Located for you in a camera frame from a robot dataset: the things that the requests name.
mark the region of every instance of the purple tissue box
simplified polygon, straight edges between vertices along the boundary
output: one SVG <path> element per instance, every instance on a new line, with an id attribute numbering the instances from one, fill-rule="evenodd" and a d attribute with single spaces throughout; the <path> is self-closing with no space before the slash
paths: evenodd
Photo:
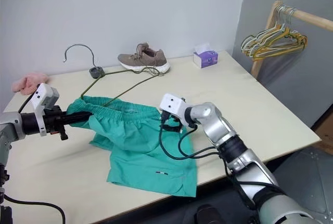
<path id="1" fill-rule="evenodd" d="M 200 68 L 204 68 L 213 64 L 217 64 L 217 57 L 218 54 L 215 51 L 206 51 L 201 53 L 200 55 L 194 52 L 193 61 Z"/>

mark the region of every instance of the black cable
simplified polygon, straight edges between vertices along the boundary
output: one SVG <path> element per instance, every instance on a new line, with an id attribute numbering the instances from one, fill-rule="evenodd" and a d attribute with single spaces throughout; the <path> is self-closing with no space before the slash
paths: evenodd
<path id="1" fill-rule="evenodd" d="M 57 205 L 51 204 L 51 203 L 47 203 L 47 202 L 27 202 L 27 201 L 19 201 L 19 200 L 15 200 L 13 198 L 10 198 L 9 196 L 5 195 L 4 196 L 5 200 L 9 201 L 9 202 L 13 202 L 16 204 L 23 204 L 23 205 L 40 205 L 40 206 L 48 206 L 48 207 L 53 207 L 56 210 L 58 210 L 61 213 L 61 217 L 62 217 L 62 224 L 66 224 L 66 217 L 65 217 L 65 213 L 64 211 L 58 207 Z"/>
<path id="2" fill-rule="evenodd" d="M 161 127 L 160 127 L 159 136 L 158 136 L 159 144 L 160 144 L 160 146 L 161 146 L 163 152 L 164 152 L 167 156 L 169 156 L 171 159 L 174 159 L 174 160 L 185 160 L 185 159 L 190 159 L 190 158 L 196 159 L 196 158 L 194 158 L 196 155 L 201 154 L 202 152 L 211 149 L 211 147 L 207 147 L 207 148 L 204 148 L 204 149 L 202 149 L 202 150 L 200 150 L 200 151 L 198 151 L 198 152 L 195 152 L 195 153 L 193 153 L 193 154 L 191 154 L 191 155 L 187 155 L 187 156 L 184 156 L 184 157 L 175 157 L 175 156 L 171 155 L 171 154 L 165 149 L 165 147 L 164 147 L 164 145 L 163 145 L 163 143 L 162 143 L 163 125 L 164 125 L 164 123 L 166 122 L 166 120 L 169 118 L 169 116 L 170 116 L 170 113 L 169 113 L 169 112 L 166 112 L 166 111 L 163 111 L 163 112 L 162 112 L 162 115 L 161 115 Z M 192 131 L 189 131 L 188 134 L 193 133 L 195 130 L 196 130 L 196 129 L 194 129 L 194 130 L 192 130 Z M 206 157 L 206 156 L 209 156 L 209 155 L 215 155 L 215 154 L 218 154 L 218 153 L 217 153 L 217 152 L 214 152 L 214 153 L 208 153 L 208 154 L 203 155 L 203 157 Z"/>
<path id="3" fill-rule="evenodd" d="M 188 154 L 186 154 L 186 153 L 182 150 L 181 144 L 182 144 L 183 139 L 184 139 L 185 137 L 187 137 L 189 134 L 191 134 L 191 133 L 193 133 L 194 131 L 196 131 L 197 129 L 198 129 L 198 126 L 195 125 L 195 128 L 194 128 L 193 130 L 187 132 L 186 134 L 184 134 L 184 135 L 180 138 L 180 140 L 179 140 L 179 142 L 178 142 L 178 150 L 179 150 L 179 152 L 180 152 L 182 155 L 184 155 L 184 156 L 189 156 Z M 214 146 L 206 147 L 206 148 L 202 149 L 202 150 L 200 151 L 200 153 L 202 153 L 202 152 L 204 152 L 204 151 L 207 151 L 207 150 L 211 150 L 211 149 L 215 149 L 215 147 L 214 147 Z M 209 155 L 218 155 L 218 154 L 219 154 L 218 152 L 213 152 L 213 153 L 208 153 L 208 154 L 204 154 L 204 155 L 200 155 L 200 156 L 194 156 L 194 157 L 191 157 L 191 159 L 200 159 L 200 158 L 207 157 L 207 156 L 209 156 Z"/>
<path id="4" fill-rule="evenodd" d="M 26 106 L 26 104 L 30 101 L 30 99 L 33 97 L 33 95 L 34 95 L 35 92 L 36 91 L 34 91 L 31 95 L 29 95 L 29 97 L 24 101 L 24 103 L 21 105 L 21 107 L 17 111 L 18 113 L 22 112 L 22 110 L 24 109 L 24 107 Z"/>
<path id="5" fill-rule="evenodd" d="M 273 188 L 276 189 L 278 192 L 287 195 L 285 191 L 283 191 L 279 186 L 274 185 L 274 184 L 270 184 L 270 183 L 266 183 L 266 182 L 259 182 L 259 181 L 238 181 L 236 180 L 233 175 L 230 175 L 227 169 L 227 162 L 225 161 L 225 159 L 223 159 L 223 163 L 224 163 L 224 171 L 225 174 L 227 176 L 227 178 L 232 182 L 233 185 L 240 186 L 240 185 L 256 185 L 256 186 L 266 186 L 268 188 Z"/>

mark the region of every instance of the wooden rod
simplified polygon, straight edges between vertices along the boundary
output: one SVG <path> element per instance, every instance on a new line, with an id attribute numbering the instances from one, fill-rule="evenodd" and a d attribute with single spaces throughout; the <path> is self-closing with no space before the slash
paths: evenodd
<path id="1" fill-rule="evenodd" d="M 288 13 L 290 9 L 287 9 L 284 11 L 284 13 Z M 320 28 L 323 28 L 325 30 L 329 30 L 329 31 L 333 31 L 333 21 L 319 17 L 319 16 L 315 16 L 313 14 L 307 13 L 307 12 L 303 12 L 301 10 L 295 10 L 295 12 L 292 14 L 293 17 L 296 17 L 304 22 L 316 25 Z"/>
<path id="2" fill-rule="evenodd" d="M 281 5 L 281 4 L 283 4 L 282 1 L 275 1 L 273 3 L 271 13 L 270 13 L 270 15 L 268 17 L 268 20 L 267 20 L 266 29 L 269 29 L 269 28 L 274 26 L 274 23 L 275 23 L 274 11 L 275 11 L 275 8 L 279 5 Z M 260 69 L 261 69 L 261 66 L 262 66 L 263 62 L 264 62 L 264 60 L 257 60 L 257 61 L 254 61 L 253 64 L 252 64 L 251 75 L 256 79 L 259 75 L 259 72 L 260 72 Z"/>

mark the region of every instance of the white wall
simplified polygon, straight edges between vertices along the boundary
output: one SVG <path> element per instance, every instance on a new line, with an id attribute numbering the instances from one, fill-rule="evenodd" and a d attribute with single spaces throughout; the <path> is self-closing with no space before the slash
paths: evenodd
<path id="1" fill-rule="evenodd" d="M 242 0 L 1 0 L 1 105 L 10 84 L 30 71 L 57 74 L 91 67 L 90 46 L 100 66 L 117 65 L 119 53 L 133 53 L 147 41 L 167 57 L 191 54 L 209 41 L 232 52 Z"/>

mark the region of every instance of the pink fabric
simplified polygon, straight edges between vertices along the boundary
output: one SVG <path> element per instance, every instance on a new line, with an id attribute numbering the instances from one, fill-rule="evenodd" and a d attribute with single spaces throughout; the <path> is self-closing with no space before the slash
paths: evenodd
<path id="1" fill-rule="evenodd" d="M 48 76 L 42 73 L 29 73 L 20 80 L 11 85 L 13 92 L 21 92 L 22 95 L 29 95 L 35 92 L 37 85 L 42 82 L 47 82 Z"/>

